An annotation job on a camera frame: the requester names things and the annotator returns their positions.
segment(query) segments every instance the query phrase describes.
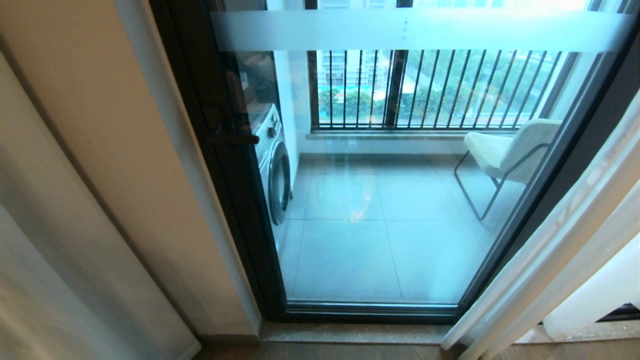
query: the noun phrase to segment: balcony railing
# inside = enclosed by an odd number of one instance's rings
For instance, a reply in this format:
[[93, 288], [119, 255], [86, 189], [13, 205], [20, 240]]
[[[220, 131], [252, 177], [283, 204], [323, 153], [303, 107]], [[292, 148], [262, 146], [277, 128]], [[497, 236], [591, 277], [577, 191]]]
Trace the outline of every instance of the balcony railing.
[[568, 55], [311, 51], [312, 130], [514, 130], [552, 100]]

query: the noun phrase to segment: chair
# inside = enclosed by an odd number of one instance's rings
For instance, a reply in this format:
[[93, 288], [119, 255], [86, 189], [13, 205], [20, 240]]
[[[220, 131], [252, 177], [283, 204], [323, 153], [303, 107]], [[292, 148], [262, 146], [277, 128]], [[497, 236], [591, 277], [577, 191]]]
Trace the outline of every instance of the chair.
[[[534, 119], [527, 121], [512, 138], [483, 133], [468, 133], [465, 136], [468, 151], [456, 165], [453, 174], [478, 220], [486, 217], [507, 179], [524, 184], [531, 180], [546, 153], [544, 149], [551, 145], [560, 124], [557, 120]], [[496, 187], [482, 215], [474, 206], [458, 176], [458, 168], [470, 153]]]

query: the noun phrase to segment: tile floor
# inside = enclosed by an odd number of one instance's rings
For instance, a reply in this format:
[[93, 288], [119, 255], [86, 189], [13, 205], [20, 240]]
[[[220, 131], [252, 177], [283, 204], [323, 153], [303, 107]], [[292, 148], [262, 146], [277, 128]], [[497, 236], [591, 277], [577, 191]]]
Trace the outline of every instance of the tile floor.
[[[480, 222], [459, 158], [302, 156], [279, 251], [289, 300], [457, 303], [524, 190], [507, 182]], [[495, 187], [467, 161], [483, 208]]]

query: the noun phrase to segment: washing machine door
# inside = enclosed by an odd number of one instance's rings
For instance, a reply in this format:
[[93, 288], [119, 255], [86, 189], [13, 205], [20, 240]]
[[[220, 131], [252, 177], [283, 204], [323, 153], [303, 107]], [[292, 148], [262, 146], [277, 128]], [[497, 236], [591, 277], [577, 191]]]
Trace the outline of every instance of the washing machine door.
[[277, 141], [271, 151], [269, 164], [268, 194], [271, 219], [274, 224], [284, 222], [285, 212], [291, 198], [291, 172], [289, 170], [289, 154], [284, 142]]

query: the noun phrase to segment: washing machine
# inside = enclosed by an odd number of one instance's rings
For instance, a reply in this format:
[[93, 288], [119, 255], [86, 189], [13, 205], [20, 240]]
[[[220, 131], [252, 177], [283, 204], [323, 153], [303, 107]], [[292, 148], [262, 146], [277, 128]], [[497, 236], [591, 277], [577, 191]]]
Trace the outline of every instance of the washing machine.
[[252, 133], [260, 138], [255, 152], [276, 249], [280, 250], [284, 240], [287, 206], [292, 198], [284, 129], [274, 104], [249, 104], [247, 113]]

